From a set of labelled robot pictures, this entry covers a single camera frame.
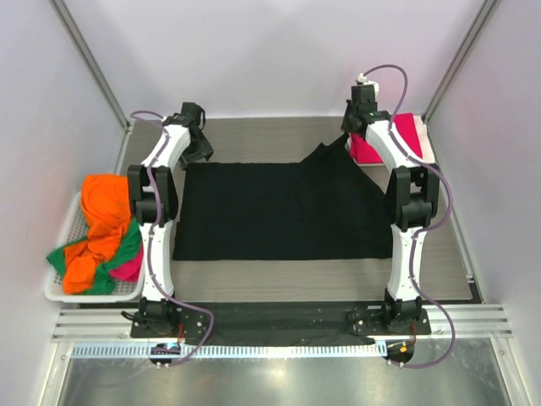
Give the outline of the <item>folded white t-shirt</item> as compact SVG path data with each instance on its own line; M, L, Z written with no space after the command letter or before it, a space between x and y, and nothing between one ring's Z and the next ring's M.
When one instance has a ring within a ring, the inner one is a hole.
M434 158L434 151L433 151L433 147L429 141L429 137L428 137L428 128L427 128L427 125L424 123L424 129L421 129L419 131L419 138L421 139L421 143L422 143L422 147L423 147L423 151L424 151L424 157L423 159L427 162L427 163L435 163L435 158Z

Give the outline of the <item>left aluminium frame post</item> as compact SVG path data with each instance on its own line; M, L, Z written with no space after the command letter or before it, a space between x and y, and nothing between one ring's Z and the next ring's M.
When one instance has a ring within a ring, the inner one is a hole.
M74 48L82 59L85 67L88 69L91 78L94 80L94 83L96 84L106 104L110 108L114 118L120 124L121 128L124 131L127 131L129 129L129 120L127 119L126 114L114 95L111 86L103 74L99 63L96 61L90 46L88 45L67 4L63 0L51 0L49 3L52 6L52 9L58 17L61 25L66 30L71 42L74 45Z

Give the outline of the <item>folded pink t-shirt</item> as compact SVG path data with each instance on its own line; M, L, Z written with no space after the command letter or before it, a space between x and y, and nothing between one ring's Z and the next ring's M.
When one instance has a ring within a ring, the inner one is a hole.
M399 113L395 119L396 130L411 150L419 157L424 157L424 151L419 138L419 131L424 129L424 123L419 116L412 112ZM351 134L347 141L350 157L360 165L380 165L382 159L359 134Z

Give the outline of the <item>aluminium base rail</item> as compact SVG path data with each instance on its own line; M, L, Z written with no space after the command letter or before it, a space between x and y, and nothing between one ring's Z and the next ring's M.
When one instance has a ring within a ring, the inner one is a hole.
M500 304L447 304L458 338L509 338L511 325ZM61 310L53 328L54 343L126 341L131 324L120 309Z

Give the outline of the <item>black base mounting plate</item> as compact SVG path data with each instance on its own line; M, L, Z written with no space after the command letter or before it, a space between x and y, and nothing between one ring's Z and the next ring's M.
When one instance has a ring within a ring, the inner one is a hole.
M139 302L124 311L132 338L185 338L206 333L216 341L246 343L250 338L288 341L307 337L428 336L429 316L419 304L391 310L380 301L214 302L178 306L162 300Z

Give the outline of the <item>pink t-shirt in basket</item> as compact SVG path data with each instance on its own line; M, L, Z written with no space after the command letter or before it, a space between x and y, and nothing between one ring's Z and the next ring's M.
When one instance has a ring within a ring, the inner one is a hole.
M140 250L132 260L112 269L110 271L111 277L124 282L136 282L139 279L142 260L143 250Z

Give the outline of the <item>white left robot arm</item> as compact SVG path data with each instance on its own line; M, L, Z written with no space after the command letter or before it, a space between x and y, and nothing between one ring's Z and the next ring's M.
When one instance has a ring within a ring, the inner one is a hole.
M145 280L139 308L131 316L132 334L171 337L190 332L207 339L214 315L175 299L171 273L172 229L179 208L173 171L177 165L186 168L212 156L214 150L203 134L205 110L188 101L169 116L139 110L131 118L161 131L149 155L127 171L128 201L142 238Z

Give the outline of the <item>right aluminium frame post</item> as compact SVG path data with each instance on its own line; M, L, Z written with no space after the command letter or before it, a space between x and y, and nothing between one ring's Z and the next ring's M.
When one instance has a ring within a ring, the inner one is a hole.
M495 10L500 5L500 0L483 0L476 12L471 24L460 42L459 47L454 53L451 62L449 63L440 83L431 97L428 106L426 107L422 119L425 123L434 116L436 109L444 99L445 94L450 89L451 84L458 75L460 69L467 61L468 56L472 52L478 38L481 36L485 26L488 24Z

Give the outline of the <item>orange t-shirt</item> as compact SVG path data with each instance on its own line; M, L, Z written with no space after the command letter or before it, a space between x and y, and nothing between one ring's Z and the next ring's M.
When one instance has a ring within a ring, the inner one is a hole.
M82 294L96 279L98 267L110 261L132 222L128 179L116 174L89 175L82 183L80 208L89 227L85 239L63 249L63 291Z

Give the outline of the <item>green t-shirt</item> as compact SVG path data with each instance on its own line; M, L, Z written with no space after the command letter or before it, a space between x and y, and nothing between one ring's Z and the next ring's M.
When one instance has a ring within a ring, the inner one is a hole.
M46 261L61 278L67 295L110 295L117 283L110 271L132 260L142 250L139 225L132 221L119 243L85 235L51 251Z

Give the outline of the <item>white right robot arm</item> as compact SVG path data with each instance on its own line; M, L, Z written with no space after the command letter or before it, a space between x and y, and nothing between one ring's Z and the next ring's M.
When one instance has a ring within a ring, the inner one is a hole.
M375 317L390 334L400 334L422 317L420 276L426 229L439 208L440 180L428 163L400 136L387 111L379 110L379 85L361 75L351 88L342 120L353 159L361 143L369 145L388 169L385 208L392 235L391 276Z

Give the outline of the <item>aluminium frame post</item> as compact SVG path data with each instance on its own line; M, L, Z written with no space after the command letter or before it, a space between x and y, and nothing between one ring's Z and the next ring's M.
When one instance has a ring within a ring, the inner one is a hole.
M110 108L114 118L120 124L121 128L124 131L127 131L129 129L129 120L127 119L126 114L114 95L111 86L103 74L99 63L96 61L90 46L88 45L67 4L63 0L51 0L49 3L52 6L52 9L58 17L61 25L66 30L71 42L74 45L74 48L82 59L85 67L88 69L91 78L94 80L94 83L96 84L106 104Z
M500 0L483 0L476 12L471 24L460 42L459 47L454 53L451 62L449 63L440 83L431 97L428 106L426 107L422 119L425 123L434 116L436 109L444 99L445 94L450 89L451 84L458 75L460 69L467 61L468 56L472 52L478 38L481 36L485 26L488 24L495 10L500 5Z

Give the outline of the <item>black t-shirt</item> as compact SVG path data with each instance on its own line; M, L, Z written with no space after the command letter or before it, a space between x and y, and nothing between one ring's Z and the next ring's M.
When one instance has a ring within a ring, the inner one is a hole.
M381 188L346 136L294 163L198 163L186 170L175 261L389 259Z

